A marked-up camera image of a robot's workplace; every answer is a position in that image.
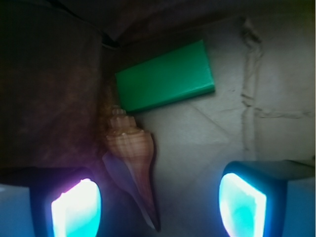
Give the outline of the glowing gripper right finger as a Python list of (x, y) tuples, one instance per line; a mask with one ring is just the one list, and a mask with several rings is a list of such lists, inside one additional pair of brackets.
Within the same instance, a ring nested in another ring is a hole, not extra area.
[(219, 185), (222, 223), (230, 237), (314, 237), (313, 160), (232, 161)]

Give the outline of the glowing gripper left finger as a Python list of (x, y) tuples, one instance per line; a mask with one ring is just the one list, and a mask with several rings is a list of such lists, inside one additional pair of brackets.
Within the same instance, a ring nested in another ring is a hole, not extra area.
[(100, 189), (85, 167), (0, 170), (2, 237), (95, 237)]

